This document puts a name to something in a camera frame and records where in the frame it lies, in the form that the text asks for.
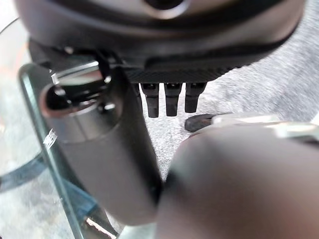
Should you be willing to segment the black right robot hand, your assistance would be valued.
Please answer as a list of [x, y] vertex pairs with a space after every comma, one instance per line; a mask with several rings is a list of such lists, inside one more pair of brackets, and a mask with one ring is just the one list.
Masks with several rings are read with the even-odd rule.
[[154, 221], [162, 180], [143, 117], [193, 113], [206, 84], [298, 27], [303, 0], [17, 0], [31, 63], [19, 78], [45, 159], [127, 225]]

